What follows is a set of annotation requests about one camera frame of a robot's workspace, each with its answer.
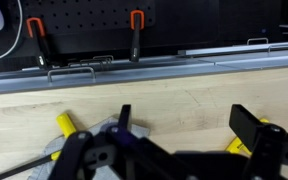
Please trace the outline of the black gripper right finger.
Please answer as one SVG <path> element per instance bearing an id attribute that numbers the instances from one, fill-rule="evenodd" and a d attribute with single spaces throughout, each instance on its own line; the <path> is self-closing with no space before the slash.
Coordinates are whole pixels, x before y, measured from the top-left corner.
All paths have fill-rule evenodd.
<path id="1" fill-rule="evenodd" d="M 229 127 L 242 141 L 242 143 L 252 151 L 255 146 L 259 129 L 264 124 L 258 120 L 251 112 L 240 104 L 233 104 L 230 112 Z"/>

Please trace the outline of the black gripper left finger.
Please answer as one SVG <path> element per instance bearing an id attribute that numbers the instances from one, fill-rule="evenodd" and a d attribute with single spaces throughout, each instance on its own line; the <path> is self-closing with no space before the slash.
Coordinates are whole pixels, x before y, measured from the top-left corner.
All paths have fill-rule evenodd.
<path id="1" fill-rule="evenodd" d="M 131 119 L 131 105 L 125 104 L 122 106 L 122 109 L 120 112 L 118 126 L 124 129 L 128 129 L 130 119 Z"/>

